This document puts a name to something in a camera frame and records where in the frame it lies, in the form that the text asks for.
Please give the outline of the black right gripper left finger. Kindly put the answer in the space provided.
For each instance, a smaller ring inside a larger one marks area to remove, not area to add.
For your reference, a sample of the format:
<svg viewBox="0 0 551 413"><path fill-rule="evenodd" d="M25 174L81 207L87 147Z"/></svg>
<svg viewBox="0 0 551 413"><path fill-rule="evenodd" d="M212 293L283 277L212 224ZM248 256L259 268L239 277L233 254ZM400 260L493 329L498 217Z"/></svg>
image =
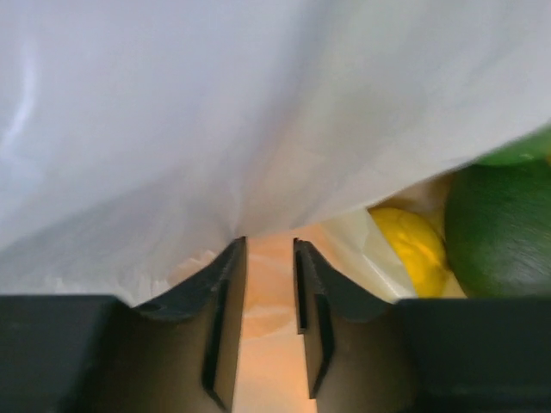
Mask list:
<svg viewBox="0 0 551 413"><path fill-rule="evenodd" d="M108 295L1 298L4 412L228 412L247 243L132 307Z"/></svg>

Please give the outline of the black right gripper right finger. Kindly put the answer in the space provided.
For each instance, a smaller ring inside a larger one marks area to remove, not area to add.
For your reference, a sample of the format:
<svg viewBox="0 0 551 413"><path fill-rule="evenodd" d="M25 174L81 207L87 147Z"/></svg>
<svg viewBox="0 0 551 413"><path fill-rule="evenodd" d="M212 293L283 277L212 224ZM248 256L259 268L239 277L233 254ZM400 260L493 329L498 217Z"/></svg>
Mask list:
<svg viewBox="0 0 551 413"><path fill-rule="evenodd" d="M294 241L309 395L320 412L547 412L550 302L388 303Z"/></svg>

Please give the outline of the green fake avocado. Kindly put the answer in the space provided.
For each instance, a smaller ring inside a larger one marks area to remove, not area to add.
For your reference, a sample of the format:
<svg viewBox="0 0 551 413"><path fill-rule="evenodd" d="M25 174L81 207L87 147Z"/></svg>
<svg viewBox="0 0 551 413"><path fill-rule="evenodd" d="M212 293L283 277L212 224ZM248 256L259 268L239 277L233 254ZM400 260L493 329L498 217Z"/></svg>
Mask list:
<svg viewBox="0 0 551 413"><path fill-rule="evenodd" d="M472 165L444 210L449 266L468 297L550 294L550 165Z"/></svg>

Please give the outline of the pale green plastic bag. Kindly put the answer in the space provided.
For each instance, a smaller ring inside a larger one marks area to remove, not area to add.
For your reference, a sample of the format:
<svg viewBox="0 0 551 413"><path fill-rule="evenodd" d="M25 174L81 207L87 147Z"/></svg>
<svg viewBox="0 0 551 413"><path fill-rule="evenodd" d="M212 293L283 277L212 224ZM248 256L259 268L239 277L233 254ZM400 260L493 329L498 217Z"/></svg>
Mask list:
<svg viewBox="0 0 551 413"><path fill-rule="evenodd" d="M547 1L4 1L1 290L139 303L549 120Z"/></svg>

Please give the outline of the yellow fake orange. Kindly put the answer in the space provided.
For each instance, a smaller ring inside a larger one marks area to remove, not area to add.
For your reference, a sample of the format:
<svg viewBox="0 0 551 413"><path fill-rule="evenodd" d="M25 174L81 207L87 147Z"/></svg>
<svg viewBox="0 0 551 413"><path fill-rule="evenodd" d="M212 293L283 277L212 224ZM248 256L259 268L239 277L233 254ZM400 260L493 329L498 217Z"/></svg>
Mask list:
<svg viewBox="0 0 551 413"><path fill-rule="evenodd" d="M401 260L417 295L443 295L448 268L443 238L422 216L395 207L371 209L369 214Z"/></svg>

